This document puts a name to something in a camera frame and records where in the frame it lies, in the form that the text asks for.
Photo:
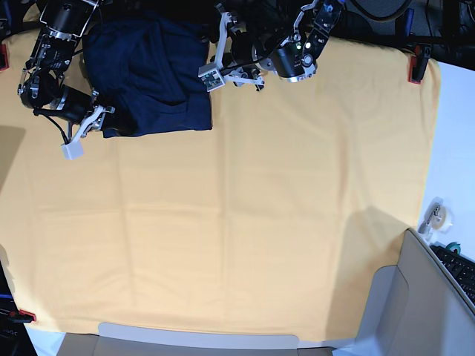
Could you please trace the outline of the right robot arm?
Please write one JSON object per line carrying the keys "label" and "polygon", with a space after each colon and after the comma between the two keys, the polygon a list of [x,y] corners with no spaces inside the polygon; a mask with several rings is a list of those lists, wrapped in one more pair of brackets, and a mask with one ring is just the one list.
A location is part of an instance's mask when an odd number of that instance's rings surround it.
{"label": "right robot arm", "polygon": [[97,91],[83,93],[64,84],[82,36],[94,14],[101,15],[101,1],[47,1],[39,21],[40,30],[30,59],[25,62],[18,95],[22,104],[36,116],[43,116],[57,128],[60,118],[68,129],[61,130],[65,143],[72,141],[72,128],[89,131],[113,130],[128,136],[137,129],[136,122],[125,111],[111,106]]}

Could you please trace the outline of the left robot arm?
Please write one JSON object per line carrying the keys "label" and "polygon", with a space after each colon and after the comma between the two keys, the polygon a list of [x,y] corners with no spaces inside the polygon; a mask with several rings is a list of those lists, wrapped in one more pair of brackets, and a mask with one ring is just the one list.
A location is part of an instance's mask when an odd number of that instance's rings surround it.
{"label": "left robot arm", "polygon": [[231,82],[264,88],[273,73],[295,83],[316,74],[317,60],[344,10],[343,1],[217,1],[216,52],[198,70],[207,91]]}

